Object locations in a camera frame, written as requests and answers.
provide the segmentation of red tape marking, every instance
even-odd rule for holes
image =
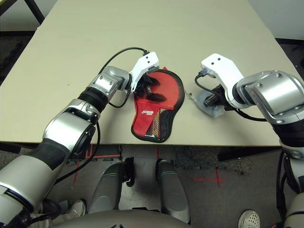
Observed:
[[[93,144],[91,144],[91,148],[90,150],[87,150],[85,153],[85,158],[90,158],[92,156],[93,153]],[[109,155],[97,155],[94,156],[94,158],[119,158],[120,155],[119,154],[109,154]]]
[[[215,167],[215,173],[216,173],[216,175],[217,175],[217,180],[218,180],[218,187],[220,188],[220,181],[219,181],[219,171],[218,171],[218,168],[217,167]]]
[[[74,175],[73,183],[76,183],[77,174],[78,174],[78,172],[76,172],[75,175]]]
[[[221,181],[226,181],[226,179],[215,179],[215,178],[190,178],[193,181],[216,181],[216,182],[221,182]]]

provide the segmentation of transparent plastic object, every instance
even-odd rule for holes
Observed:
[[[218,118],[221,115],[224,114],[225,109],[224,106],[222,105],[216,105],[216,106],[210,106],[210,107],[206,107],[204,105],[204,101],[206,100],[207,97],[209,97],[210,95],[212,95],[212,93],[206,91],[206,90],[202,90],[200,92],[200,94],[198,95],[198,98],[196,100],[196,104],[197,106],[206,114],[213,116],[214,118]]]

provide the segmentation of floor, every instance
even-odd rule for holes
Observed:
[[[0,38],[0,84],[5,80],[7,73],[29,40],[30,37]],[[300,75],[304,77],[304,68],[300,66],[300,61],[304,57],[303,48],[293,50],[296,47],[293,45],[282,45],[281,47]],[[119,208],[160,209],[160,193],[154,176],[155,163],[158,157],[162,157],[178,164],[181,157],[178,156],[176,148],[173,146],[123,145],[122,149],[123,158],[135,157],[136,180],[132,188],[123,184]],[[204,158],[204,156],[208,154],[209,157],[210,153],[217,153],[217,151],[209,147],[208,149],[202,148],[197,153],[202,161],[207,161],[208,158]],[[0,151],[0,169],[16,156],[18,155]],[[270,152],[241,159],[238,161],[241,170],[238,171],[225,167],[217,169],[218,165],[213,163],[208,167],[193,165],[187,168],[181,166],[176,168],[189,198],[192,226],[195,228],[237,227],[238,218],[246,209],[254,209],[259,213],[262,228],[268,228],[278,221],[279,214],[275,201],[278,156],[279,153]],[[115,158],[90,162],[77,174],[54,186],[48,198],[57,202],[68,199],[72,203],[83,198],[90,203],[101,175],[116,161]],[[227,165],[235,167],[236,163],[232,161]],[[76,164],[66,165],[61,174],[63,175],[75,167]],[[285,188],[287,205],[294,195],[288,187]]]

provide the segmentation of table leg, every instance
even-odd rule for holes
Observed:
[[[36,2],[34,0],[24,0],[24,1],[28,5],[30,11],[32,11],[32,13],[34,14],[39,24],[42,24],[44,20],[44,16],[41,13],[40,9],[38,8]]]

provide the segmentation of person's foot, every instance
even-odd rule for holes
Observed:
[[[260,217],[254,210],[245,210],[238,220],[238,228],[260,228]]]
[[[80,199],[71,206],[71,209],[67,212],[67,215],[70,217],[70,219],[74,219],[85,215],[85,212],[86,202],[83,199]]]

